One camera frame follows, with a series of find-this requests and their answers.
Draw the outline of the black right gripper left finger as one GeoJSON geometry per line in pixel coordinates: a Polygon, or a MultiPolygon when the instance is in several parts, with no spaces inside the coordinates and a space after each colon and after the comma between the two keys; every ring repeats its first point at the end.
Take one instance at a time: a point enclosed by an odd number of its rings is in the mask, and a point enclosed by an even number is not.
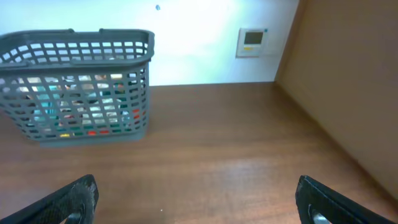
{"type": "Polygon", "coordinates": [[[87,174],[8,217],[3,224],[94,222],[99,199],[94,175],[87,174]]]}

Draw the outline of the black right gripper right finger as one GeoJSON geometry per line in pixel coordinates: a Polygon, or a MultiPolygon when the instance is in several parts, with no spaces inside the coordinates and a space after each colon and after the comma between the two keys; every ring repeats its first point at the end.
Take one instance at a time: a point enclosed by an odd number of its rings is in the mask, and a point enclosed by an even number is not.
{"type": "Polygon", "coordinates": [[[304,224],[395,224],[308,175],[300,176],[295,201],[304,224]]]}

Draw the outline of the green white snack bag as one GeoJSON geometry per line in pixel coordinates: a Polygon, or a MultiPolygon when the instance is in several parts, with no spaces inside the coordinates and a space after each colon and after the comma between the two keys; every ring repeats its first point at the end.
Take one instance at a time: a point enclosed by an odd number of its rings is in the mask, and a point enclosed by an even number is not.
{"type": "Polygon", "coordinates": [[[89,110],[94,106],[99,106],[101,111],[105,111],[105,106],[113,106],[116,110],[136,109],[131,105],[123,82],[68,82],[63,88],[57,100],[58,115],[76,114],[78,108],[89,110]]]}

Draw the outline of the light teal packet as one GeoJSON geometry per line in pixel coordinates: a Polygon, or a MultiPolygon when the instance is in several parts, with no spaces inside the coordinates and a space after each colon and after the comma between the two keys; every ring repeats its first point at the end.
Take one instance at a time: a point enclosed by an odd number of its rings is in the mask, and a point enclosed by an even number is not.
{"type": "MultiPolygon", "coordinates": [[[[50,91],[60,90],[60,86],[58,85],[50,85],[48,86],[48,88],[50,91]]],[[[44,86],[33,86],[32,90],[40,92],[40,91],[45,91],[46,89],[44,86]]],[[[45,121],[44,114],[47,114],[49,116],[49,119],[58,120],[59,115],[56,110],[56,107],[58,106],[57,102],[46,101],[50,99],[48,94],[41,94],[41,95],[39,94],[37,95],[37,98],[40,101],[39,106],[43,108],[44,112],[42,112],[40,109],[33,110],[32,114],[35,115],[34,121],[44,122],[45,121]]],[[[61,98],[61,96],[60,94],[57,93],[53,95],[53,98],[55,100],[58,100],[61,98]]]]}

